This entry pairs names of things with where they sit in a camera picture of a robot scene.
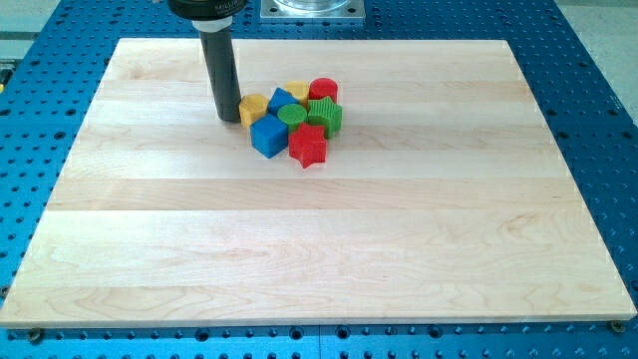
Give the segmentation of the black robot arm flange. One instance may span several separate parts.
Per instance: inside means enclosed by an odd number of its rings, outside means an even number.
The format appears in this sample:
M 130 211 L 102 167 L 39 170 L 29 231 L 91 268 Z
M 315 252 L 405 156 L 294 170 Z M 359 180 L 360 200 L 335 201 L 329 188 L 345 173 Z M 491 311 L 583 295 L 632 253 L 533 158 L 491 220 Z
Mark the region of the black robot arm flange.
M 168 9 L 186 20 L 212 21 L 233 16 L 246 0 L 167 0 Z

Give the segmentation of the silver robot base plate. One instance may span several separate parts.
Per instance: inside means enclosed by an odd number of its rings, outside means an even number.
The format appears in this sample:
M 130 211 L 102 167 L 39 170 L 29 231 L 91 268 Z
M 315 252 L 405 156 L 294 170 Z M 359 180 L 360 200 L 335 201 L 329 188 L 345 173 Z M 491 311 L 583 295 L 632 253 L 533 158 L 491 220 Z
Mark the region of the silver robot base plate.
M 364 20 L 364 0 L 260 0 L 260 17 L 268 20 Z

